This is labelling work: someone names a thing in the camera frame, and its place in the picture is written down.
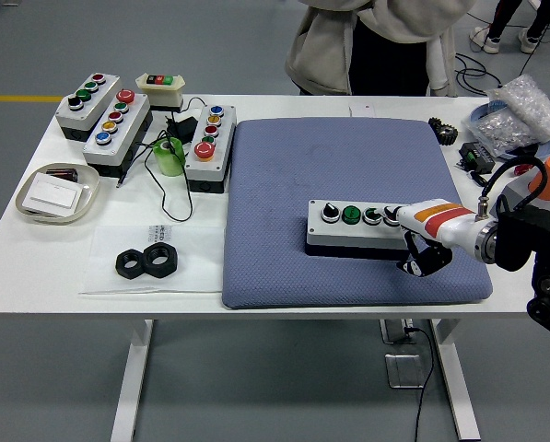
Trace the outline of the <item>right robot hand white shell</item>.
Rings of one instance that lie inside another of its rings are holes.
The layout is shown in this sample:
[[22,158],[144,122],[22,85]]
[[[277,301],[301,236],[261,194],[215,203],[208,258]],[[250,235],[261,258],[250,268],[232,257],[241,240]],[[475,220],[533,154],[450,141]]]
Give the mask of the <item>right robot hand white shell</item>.
[[396,220],[410,252],[410,258],[398,262],[397,267],[417,277],[448,265],[456,247],[476,258],[476,241],[485,224],[475,221],[475,212],[443,199],[400,206]]

